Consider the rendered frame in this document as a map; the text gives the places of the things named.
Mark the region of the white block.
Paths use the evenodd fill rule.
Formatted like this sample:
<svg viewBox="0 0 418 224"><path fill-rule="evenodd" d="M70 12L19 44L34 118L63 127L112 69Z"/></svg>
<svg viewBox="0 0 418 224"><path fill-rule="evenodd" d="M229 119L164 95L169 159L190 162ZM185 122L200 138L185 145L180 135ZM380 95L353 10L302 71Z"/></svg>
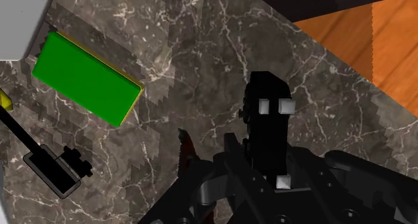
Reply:
<svg viewBox="0 0 418 224"><path fill-rule="evenodd" d="M25 58L52 0L0 0L0 61Z"/></svg>

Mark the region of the black box with white squares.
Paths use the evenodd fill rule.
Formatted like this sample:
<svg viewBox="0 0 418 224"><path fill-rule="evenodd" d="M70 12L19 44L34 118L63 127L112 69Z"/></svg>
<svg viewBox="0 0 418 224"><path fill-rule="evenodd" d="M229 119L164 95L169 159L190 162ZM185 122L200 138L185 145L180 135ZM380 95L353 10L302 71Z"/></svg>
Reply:
<svg viewBox="0 0 418 224"><path fill-rule="evenodd" d="M276 190L291 188L287 171L289 116L295 100L288 84L269 71L252 71L238 116L247 125L242 140L245 158L253 170Z"/></svg>

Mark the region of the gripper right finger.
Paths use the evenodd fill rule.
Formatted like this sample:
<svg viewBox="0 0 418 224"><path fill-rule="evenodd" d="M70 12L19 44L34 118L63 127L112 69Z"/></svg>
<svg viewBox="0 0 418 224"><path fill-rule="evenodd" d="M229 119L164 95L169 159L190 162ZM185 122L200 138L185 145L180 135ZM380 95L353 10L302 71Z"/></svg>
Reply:
<svg viewBox="0 0 418 224"><path fill-rule="evenodd" d="M418 180L340 150L287 153L332 224L418 224Z"/></svg>

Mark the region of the dark red serrated knife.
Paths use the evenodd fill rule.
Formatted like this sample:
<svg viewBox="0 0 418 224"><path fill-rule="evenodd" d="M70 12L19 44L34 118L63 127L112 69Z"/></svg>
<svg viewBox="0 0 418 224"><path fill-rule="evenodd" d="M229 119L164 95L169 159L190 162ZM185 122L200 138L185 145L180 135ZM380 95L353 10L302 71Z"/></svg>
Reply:
<svg viewBox="0 0 418 224"><path fill-rule="evenodd" d="M181 128L178 128L178 132L178 139L180 141L178 177L181 177L190 167L190 164L194 160L199 160L200 158L196 154L194 144L189 133Z"/></svg>

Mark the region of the yellow object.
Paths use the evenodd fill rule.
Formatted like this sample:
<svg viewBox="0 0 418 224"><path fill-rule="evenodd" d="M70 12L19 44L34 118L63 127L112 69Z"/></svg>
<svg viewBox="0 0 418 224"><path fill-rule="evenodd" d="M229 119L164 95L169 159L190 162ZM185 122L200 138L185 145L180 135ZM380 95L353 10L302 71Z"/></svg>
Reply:
<svg viewBox="0 0 418 224"><path fill-rule="evenodd" d="M2 108L4 108L6 111L13 110L13 103L11 98L2 89L0 89L0 106L2 106Z"/></svg>

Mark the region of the green block with yellow edge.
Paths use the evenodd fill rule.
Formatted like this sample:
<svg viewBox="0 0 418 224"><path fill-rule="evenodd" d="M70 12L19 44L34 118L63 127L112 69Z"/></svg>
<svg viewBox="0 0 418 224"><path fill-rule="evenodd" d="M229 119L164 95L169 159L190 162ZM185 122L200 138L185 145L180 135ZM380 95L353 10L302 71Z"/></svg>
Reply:
<svg viewBox="0 0 418 224"><path fill-rule="evenodd" d="M62 32L50 32L32 75L117 127L128 117L144 86Z"/></svg>

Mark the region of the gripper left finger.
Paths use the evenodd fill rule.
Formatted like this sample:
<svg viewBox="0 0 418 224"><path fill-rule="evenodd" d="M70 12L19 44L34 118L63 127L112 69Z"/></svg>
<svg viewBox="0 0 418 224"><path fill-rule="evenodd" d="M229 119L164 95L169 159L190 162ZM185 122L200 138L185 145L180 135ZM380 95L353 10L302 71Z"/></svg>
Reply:
<svg viewBox="0 0 418 224"><path fill-rule="evenodd" d="M233 133L213 161L197 160L152 206L138 224L202 224L216 201L228 197L230 224L276 224L274 191L251 169Z"/></svg>

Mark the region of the black tool with grey frame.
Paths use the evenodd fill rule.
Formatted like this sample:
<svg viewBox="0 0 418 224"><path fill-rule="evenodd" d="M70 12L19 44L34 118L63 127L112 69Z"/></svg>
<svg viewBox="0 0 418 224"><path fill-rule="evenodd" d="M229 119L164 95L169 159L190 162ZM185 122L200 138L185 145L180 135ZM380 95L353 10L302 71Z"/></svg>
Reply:
<svg viewBox="0 0 418 224"><path fill-rule="evenodd" d="M45 144L39 145L25 130L0 106L0 121L29 149L23 161L47 184L61 199L72 194L85 176L92 176L92 165L81 159L76 148L64 146L59 156Z"/></svg>

